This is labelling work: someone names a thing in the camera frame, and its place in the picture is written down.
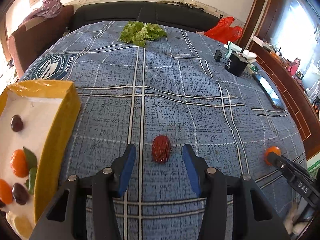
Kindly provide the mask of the white gloved right hand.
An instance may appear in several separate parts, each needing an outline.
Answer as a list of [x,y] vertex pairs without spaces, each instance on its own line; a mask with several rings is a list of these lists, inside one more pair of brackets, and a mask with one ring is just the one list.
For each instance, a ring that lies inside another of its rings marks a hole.
[[308,210],[308,203],[301,200],[300,203],[294,202],[289,209],[284,226],[289,235],[299,236],[312,219],[313,211]]

